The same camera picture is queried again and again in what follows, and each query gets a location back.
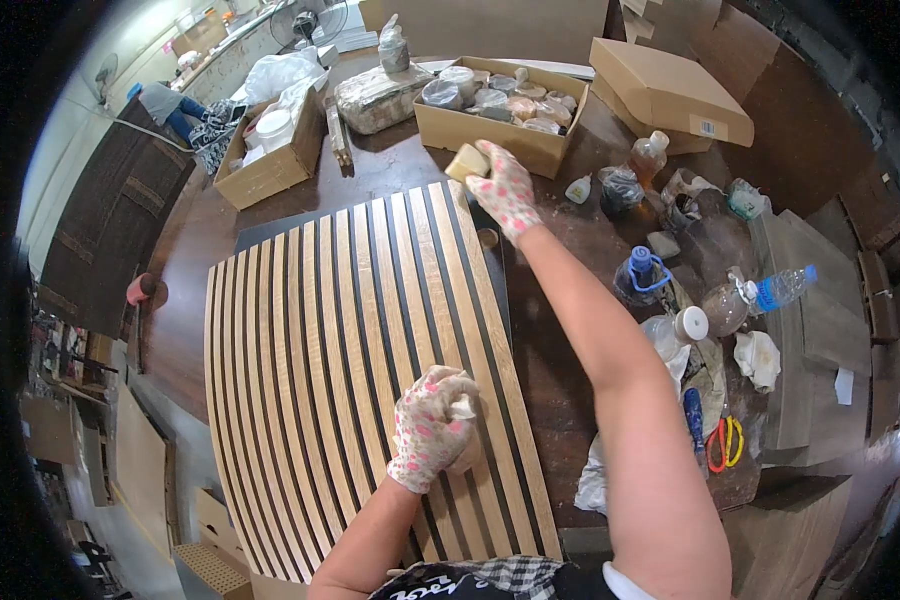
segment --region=open cardboard box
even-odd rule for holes
[[[454,60],[453,65],[489,71],[491,74],[500,73],[509,77],[515,77],[516,70],[520,67],[519,64],[512,62],[474,56],[461,56]],[[570,138],[573,138],[580,115],[584,112],[589,85],[551,71],[535,67],[526,68],[531,82],[547,91],[561,91],[576,99],[576,114],[567,127],[566,135],[545,133],[475,114],[428,106],[421,99],[423,93],[421,91],[413,99],[413,112],[416,114],[416,126],[420,130],[420,141],[424,146],[446,148],[456,152],[464,144],[486,139],[511,151],[517,161],[530,173],[550,179],[556,177],[570,146]]]
[[[237,171],[230,171],[230,162],[247,155],[244,130],[251,121],[276,102],[273,98],[259,103],[240,119],[233,133],[223,161],[220,162],[213,186],[237,210],[243,210],[270,198],[279,191],[309,180],[317,173],[317,160],[324,144],[326,119],[317,102],[317,92],[311,87],[303,100],[300,117],[293,138],[285,146],[268,152]]]
[[[670,137],[668,155],[705,152],[718,139],[750,148],[754,121],[707,70],[682,56],[593,38],[593,93],[638,138]]]

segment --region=acoustic slat panel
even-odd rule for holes
[[[433,364],[480,386],[483,452],[433,482],[404,562],[561,557],[461,186],[305,222],[216,265],[207,290],[216,465],[253,572],[310,581],[386,477],[396,399]]]

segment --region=standing fan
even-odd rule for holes
[[[306,46],[325,46],[347,26],[347,0],[296,0],[278,5],[270,18],[270,34],[284,48],[301,40]]]

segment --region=crumpled tissue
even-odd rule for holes
[[[582,511],[597,511],[607,516],[607,475],[604,473],[604,445],[599,433],[590,444],[586,465],[579,474],[573,505]]]
[[[753,382],[760,394],[769,394],[777,386],[780,373],[780,350],[769,335],[763,331],[738,333],[737,345],[733,348],[733,358],[740,367],[740,373]]]

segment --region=pink floral glove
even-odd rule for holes
[[[513,154],[500,146],[486,139],[478,139],[474,145],[490,157],[492,176],[486,179],[468,174],[466,187],[477,197],[480,206],[500,224],[506,238],[516,246],[516,238],[520,234],[540,223],[540,215],[533,205],[534,186],[530,174]]]
[[[430,483],[467,447],[476,417],[470,402],[479,395],[465,371],[428,368],[396,403],[396,456],[386,465],[386,474],[411,492],[426,494]]]

